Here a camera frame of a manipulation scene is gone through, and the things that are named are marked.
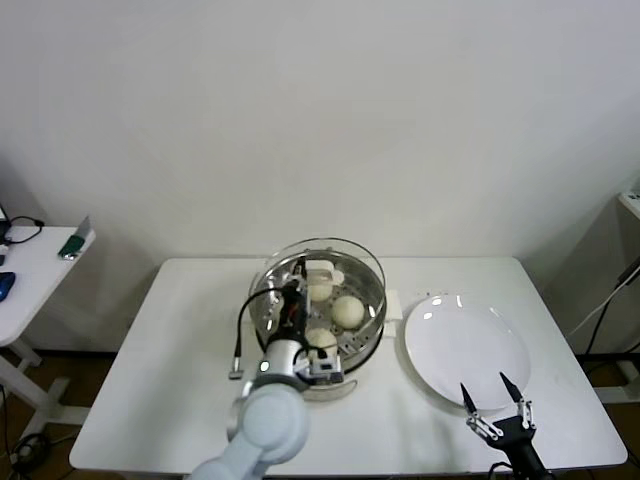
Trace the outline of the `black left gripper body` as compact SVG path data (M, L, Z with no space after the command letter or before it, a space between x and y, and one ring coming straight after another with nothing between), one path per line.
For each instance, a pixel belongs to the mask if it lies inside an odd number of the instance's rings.
M279 316L279 338L305 343L308 320L307 298L301 283L293 280L281 289L283 305Z

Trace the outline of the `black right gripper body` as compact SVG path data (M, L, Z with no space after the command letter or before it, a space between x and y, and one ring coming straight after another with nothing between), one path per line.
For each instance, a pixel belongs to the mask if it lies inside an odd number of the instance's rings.
M489 439L488 445L502 451L509 460L514 473L545 473L546 467L541 461L532 439L535 429L523 427L521 416L512 416L493 423L503 432L497 440Z

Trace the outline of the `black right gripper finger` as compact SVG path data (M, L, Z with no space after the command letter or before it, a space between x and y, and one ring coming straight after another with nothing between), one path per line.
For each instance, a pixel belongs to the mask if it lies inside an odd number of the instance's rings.
M497 441L498 428L489 423L480 415L464 384L461 384L461 393L463 397L463 406L467 413L467 426L483 440Z
M522 428L524 430L535 430L536 425L533 422L532 402L524 397L517 385L513 383L503 372L500 373L500 378L512 401L516 404L517 416L520 418Z

